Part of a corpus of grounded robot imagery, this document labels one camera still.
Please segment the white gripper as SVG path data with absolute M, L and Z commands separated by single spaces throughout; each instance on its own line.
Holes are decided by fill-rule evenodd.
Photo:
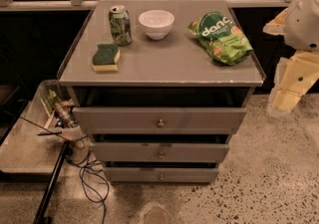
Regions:
M 273 36 L 284 36 L 286 14 L 288 9 L 282 10 L 274 19 L 266 23 L 263 32 Z M 319 53 L 296 51 L 288 60 L 280 91 L 274 87 L 269 95 L 267 112 L 271 116 L 284 116 L 300 102 L 303 95 L 319 79 Z

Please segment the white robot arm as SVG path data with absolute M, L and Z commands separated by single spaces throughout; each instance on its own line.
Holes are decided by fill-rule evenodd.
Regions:
M 269 35 L 281 35 L 295 53 L 277 64 L 267 111 L 289 114 L 319 80 L 319 0 L 293 0 L 263 27 Z

